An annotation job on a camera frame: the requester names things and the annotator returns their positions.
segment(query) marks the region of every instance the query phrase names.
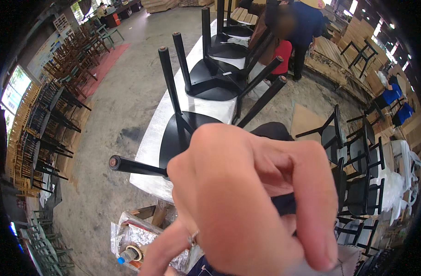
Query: red mat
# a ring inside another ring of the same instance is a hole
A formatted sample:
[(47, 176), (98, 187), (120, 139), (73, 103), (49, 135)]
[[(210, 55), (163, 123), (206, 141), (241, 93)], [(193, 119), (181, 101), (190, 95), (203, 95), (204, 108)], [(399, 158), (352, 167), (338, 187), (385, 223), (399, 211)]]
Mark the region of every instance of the red mat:
[(87, 83), (82, 89), (82, 93), (89, 97), (97, 90), (98, 86), (100, 85), (103, 78), (108, 74), (111, 67), (115, 64), (117, 59), (125, 52), (127, 47), (129, 47), (130, 43), (128, 44), (122, 44), (115, 47), (115, 50), (113, 48), (110, 48), (109, 50), (111, 52), (106, 52), (100, 60), (100, 65), (97, 66), (94, 69), (91, 69), (92, 74), (95, 75), (97, 78), (97, 81), (93, 78), (89, 78)]

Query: red shirt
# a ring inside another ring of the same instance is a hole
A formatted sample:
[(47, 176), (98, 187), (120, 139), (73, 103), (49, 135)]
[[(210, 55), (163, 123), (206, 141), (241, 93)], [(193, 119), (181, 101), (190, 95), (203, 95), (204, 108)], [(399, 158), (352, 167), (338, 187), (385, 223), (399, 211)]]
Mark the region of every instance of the red shirt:
[(292, 44), (290, 43), (290, 41), (281, 40), (279, 46), (275, 49), (273, 58), (275, 58), (276, 56), (281, 56), (284, 59), (284, 61), (280, 65), (278, 65), (278, 67), (276, 67), (275, 70), (272, 71), (272, 74), (280, 75), (287, 73), (287, 70), (289, 69), (289, 58), (291, 53)]

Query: green chair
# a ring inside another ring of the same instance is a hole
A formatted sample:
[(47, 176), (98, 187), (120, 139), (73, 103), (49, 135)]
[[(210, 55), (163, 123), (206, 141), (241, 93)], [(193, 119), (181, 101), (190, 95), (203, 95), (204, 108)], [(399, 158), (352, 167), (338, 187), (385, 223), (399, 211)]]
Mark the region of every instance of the green chair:
[(111, 32), (108, 32), (106, 30), (106, 25), (102, 25), (100, 28), (97, 29), (97, 32), (101, 35), (102, 39), (105, 40), (106, 38), (109, 40), (109, 43), (111, 44), (112, 48), (115, 50), (114, 47), (114, 41), (111, 38), (111, 35), (115, 32), (117, 32), (119, 34), (119, 36), (122, 38), (123, 41), (125, 41), (124, 37), (122, 36), (122, 34), (119, 32), (119, 30), (117, 30), (117, 28), (115, 28), (114, 30), (112, 30)]

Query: sleeve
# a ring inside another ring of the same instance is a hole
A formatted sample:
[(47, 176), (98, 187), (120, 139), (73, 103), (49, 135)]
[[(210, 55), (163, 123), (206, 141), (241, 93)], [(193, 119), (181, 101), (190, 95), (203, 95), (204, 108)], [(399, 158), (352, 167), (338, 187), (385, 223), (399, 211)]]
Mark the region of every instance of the sleeve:
[(260, 17), (261, 14), (263, 14), (264, 10), (266, 10), (266, 4), (252, 3), (247, 12)]
[(241, 0), (240, 1), (240, 8), (249, 9), (252, 5), (253, 0)]
[(314, 37), (322, 36), (322, 33), (324, 32), (325, 22), (324, 17), (321, 12), (319, 12), (319, 18), (318, 18), (318, 24), (315, 27), (315, 31), (313, 32)]

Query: finger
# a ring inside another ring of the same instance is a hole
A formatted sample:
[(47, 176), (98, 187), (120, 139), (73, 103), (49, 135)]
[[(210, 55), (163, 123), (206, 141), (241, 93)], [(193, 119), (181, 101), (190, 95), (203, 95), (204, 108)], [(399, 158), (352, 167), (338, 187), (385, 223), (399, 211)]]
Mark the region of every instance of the finger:
[(296, 215), (289, 214), (281, 217), (282, 224), (287, 229), (289, 235), (293, 235), (296, 231)]
[(338, 255), (333, 232), (338, 196), (324, 148), (315, 141), (274, 143), (282, 151), (275, 165), (292, 169), (296, 227), (307, 261), (316, 270), (329, 270)]

